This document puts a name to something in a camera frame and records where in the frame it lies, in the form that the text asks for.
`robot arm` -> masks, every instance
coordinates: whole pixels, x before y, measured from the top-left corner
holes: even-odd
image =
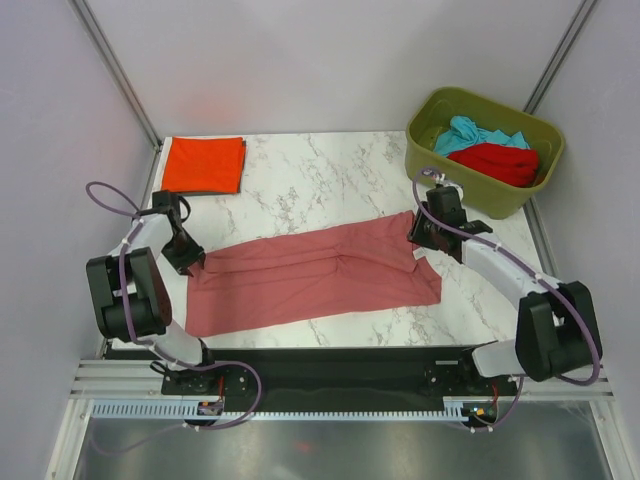
[[[543,381],[592,364],[588,342],[558,296],[567,299],[578,312],[601,358],[602,345],[587,287],[580,282],[563,284],[545,274],[532,277],[528,272],[535,269],[512,252],[505,255],[502,243],[488,225],[479,220],[467,221],[459,189],[454,186],[438,185],[427,193],[422,206],[429,216],[418,210],[409,240],[441,250],[475,270],[518,310],[515,339],[473,350],[475,373],[482,377],[525,374]],[[444,229],[433,219],[466,235]]]
[[[107,338],[131,341],[123,295],[128,295],[136,336],[150,349],[157,347],[171,358],[191,365],[209,362],[204,343],[188,335],[172,319],[171,303],[155,260],[162,254],[174,269],[189,275],[189,267],[204,262],[204,251],[182,226],[180,204],[168,191],[153,194],[153,207],[139,212],[132,230],[141,228],[125,255],[126,292],[120,287],[118,257],[122,246],[107,256],[87,263],[87,276],[100,332]],[[579,282],[563,284],[548,275],[531,278],[524,261],[501,253],[499,239],[481,221],[467,221],[458,189],[438,186],[427,193],[408,239],[420,246],[440,250],[476,270],[493,284],[518,310],[514,340],[480,345],[470,350],[466,369],[474,377],[526,374],[543,381],[592,363],[588,342],[576,319],[551,295],[549,288],[568,300],[586,324],[596,345],[602,346],[589,290]],[[456,234],[440,225],[454,227]]]
[[[122,245],[106,256],[89,260],[86,269],[98,328],[105,338],[131,341],[122,301],[126,294],[141,342],[171,358],[198,365],[204,358],[204,344],[173,320],[169,295],[156,265],[156,259],[163,255],[176,272],[190,275],[189,267],[194,263],[204,264],[204,250],[182,226],[181,203],[189,212],[188,203],[177,194],[156,192],[152,208],[140,212],[133,221],[129,233],[143,225],[125,256],[126,292],[121,289],[118,271]]]

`pink cloth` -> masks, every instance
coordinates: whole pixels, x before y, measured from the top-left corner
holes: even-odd
[[[407,241],[413,212],[207,254],[187,291],[191,335],[279,325],[345,312],[432,305],[441,278]]]

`orange cloth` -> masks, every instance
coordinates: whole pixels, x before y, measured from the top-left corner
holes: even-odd
[[[162,189],[178,193],[238,193],[246,146],[236,138],[173,138]]]

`teal cloth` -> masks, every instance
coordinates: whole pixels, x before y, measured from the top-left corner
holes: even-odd
[[[456,115],[451,119],[451,130],[444,132],[436,140],[434,152],[443,157],[458,150],[472,147],[478,143],[495,143],[505,147],[524,148],[529,150],[529,144],[525,141],[522,132],[509,136],[500,130],[492,132],[484,128],[478,128],[469,118]]]

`white marble table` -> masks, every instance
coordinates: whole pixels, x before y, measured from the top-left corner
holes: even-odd
[[[185,226],[205,251],[416,209],[404,171],[403,132],[245,138],[242,192],[188,198],[192,214]],[[170,145],[167,138],[154,190],[160,189]],[[487,222],[505,245],[540,267],[522,210],[501,221],[472,209],[467,214]],[[438,305],[347,313],[218,335],[206,342],[213,348],[464,345],[515,336],[516,310],[492,285],[442,253],[427,251],[427,259],[443,279]],[[187,280],[163,257],[159,267],[174,318],[184,325]],[[114,348],[131,345],[116,341]]]

